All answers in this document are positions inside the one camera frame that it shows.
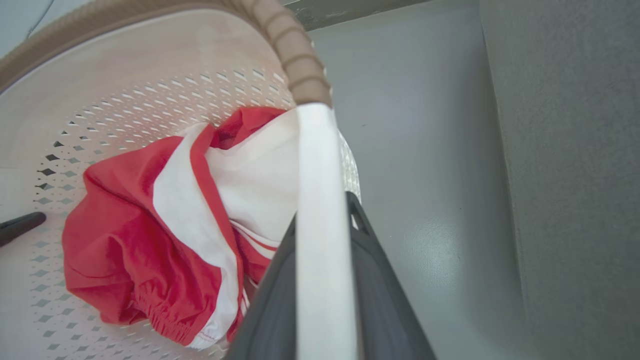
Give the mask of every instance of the tan basket rim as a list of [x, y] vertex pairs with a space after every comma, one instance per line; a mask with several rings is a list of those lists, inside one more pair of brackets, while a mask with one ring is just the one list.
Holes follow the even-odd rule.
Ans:
[[332, 106], [324, 66], [294, 14], [276, 0], [94, 0], [52, 22], [0, 60], [0, 94], [55, 56], [97, 36], [171, 13], [196, 9], [229, 12], [269, 42], [289, 78], [296, 104]]

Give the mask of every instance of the white stripe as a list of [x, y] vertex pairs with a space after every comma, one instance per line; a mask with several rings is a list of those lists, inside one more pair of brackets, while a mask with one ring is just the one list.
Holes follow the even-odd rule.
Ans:
[[240, 235], [242, 235], [243, 238], [246, 239], [246, 241], [251, 245], [251, 247], [253, 247], [258, 252], [258, 254], [264, 256], [269, 260], [273, 259], [273, 256], [275, 255], [276, 252], [273, 250], [269, 250], [263, 246], [260, 246], [259, 244], [259, 242], [261, 242], [260, 240], [264, 241], [267, 239], [264, 239], [262, 236], [259, 236], [258, 234], [254, 233], [253, 231], [247, 229], [246, 227], [238, 224], [233, 220], [231, 220], [231, 225], [235, 227], [235, 229], [240, 233]]
[[255, 281], [251, 280], [251, 278], [249, 278], [249, 283], [250, 283], [251, 285], [253, 285], [253, 287], [254, 287], [254, 288], [256, 288], [256, 289], [257, 289], [257, 288], [258, 288], [258, 286], [259, 286], [258, 284], [256, 284], [256, 283], [255, 283]]
[[206, 126], [197, 124], [184, 133], [183, 141], [154, 183], [153, 198], [157, 214], [173, 235], [206, 263], [221, 270], [216, 309], [200, 331], [214, 341], [196, 336], [189, 344], [193, 348], [207, 348], [225, 338], [238, 312], [236, 256], [224, 239], [191, 167], [191, 147]]
[[242, 288], [242, 299], [244, 300], [244, 305], [249, 308], [249, 295], [246, 294], [246, 290]]
[[288, 111], [231, 149], [205, 155], [229, 219], [270, 247], [280, 245], [298, 208], [298, 128]]

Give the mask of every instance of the clothing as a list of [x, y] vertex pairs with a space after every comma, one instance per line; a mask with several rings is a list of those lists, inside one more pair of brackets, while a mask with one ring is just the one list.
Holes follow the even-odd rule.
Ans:
[[107, 323], [231, 341], [244, 278], [260, 282], [297, 208], [298, 121], [282, 113], [241, 109], [87, 169], [62, 238], [68, 290]]

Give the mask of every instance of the white laundry basket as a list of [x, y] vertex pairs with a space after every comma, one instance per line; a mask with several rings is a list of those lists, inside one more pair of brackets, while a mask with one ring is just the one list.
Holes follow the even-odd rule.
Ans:
[[[327, 117], [313, 108], [331, 106], [323, 70], [300, 24], [275, 0], [97, 1], [0, 61], [0, 222], [47, 215], [0, 249], [2, 358], [221, 358], [225, 344], [184, 348], [148, 321], [102, 323], [66, 290], [65, 218], [85, 194], [81, 175], [90, 164], [194, 123], [219, 124], [242, 106], [310, 104], [301, 117]], [[343, 189], [359, 196], [351, 151], [335, 139]]]

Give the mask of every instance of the gray floor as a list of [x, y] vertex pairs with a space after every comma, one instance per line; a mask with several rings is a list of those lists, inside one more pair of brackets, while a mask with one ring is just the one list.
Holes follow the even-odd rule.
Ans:
[[310, 33], [363, 205], [440, 360], [536, 359], [475, 1]]

